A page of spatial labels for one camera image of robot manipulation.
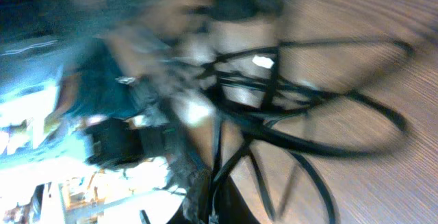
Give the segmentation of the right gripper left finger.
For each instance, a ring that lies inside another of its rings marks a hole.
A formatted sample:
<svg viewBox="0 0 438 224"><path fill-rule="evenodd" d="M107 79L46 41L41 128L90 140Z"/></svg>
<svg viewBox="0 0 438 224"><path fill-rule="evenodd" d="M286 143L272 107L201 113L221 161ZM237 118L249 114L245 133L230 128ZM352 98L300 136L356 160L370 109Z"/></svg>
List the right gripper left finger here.
<svg viewBox="0 0 438 224"><path fill-rule="evenodd" d="M186 194L169 223L204 224L207 220L207 200L210 181L208 169L190 174L171 173L169 184L186 190Z"/></svg>

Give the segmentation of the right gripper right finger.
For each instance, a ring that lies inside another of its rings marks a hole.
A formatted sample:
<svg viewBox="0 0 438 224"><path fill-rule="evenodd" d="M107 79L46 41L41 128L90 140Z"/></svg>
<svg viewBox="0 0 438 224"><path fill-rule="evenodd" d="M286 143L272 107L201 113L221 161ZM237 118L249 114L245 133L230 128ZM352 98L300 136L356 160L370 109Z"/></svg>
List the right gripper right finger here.
<svg viewBox="0 0 438 224"><path fill-rule="evenodd" d="M219 224L259 224L231 177L218 188L215 210Z"/></svg>

